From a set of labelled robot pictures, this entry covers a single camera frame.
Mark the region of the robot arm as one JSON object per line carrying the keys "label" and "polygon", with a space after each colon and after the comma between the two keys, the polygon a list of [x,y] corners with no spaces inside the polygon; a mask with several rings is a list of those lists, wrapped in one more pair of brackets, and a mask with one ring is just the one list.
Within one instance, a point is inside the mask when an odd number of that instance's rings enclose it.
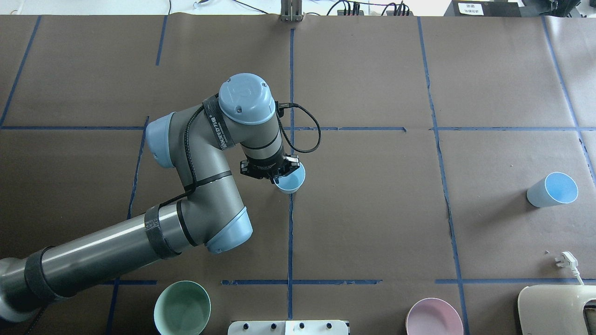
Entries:
{"label": "robot arm", "polygon": [[26,322],[37,312],[156,261],[200,245],[227,252],[252,234],[247,208],[225,157],[241,147],[240,173],[273,184],[301,167],[286,153],[278,111],[256,74],[235,74],[202,104],[149,123],[145,141],[157,163],[175,168],[184,192],[144,214],[26,259],[1,261],[1,321]]}

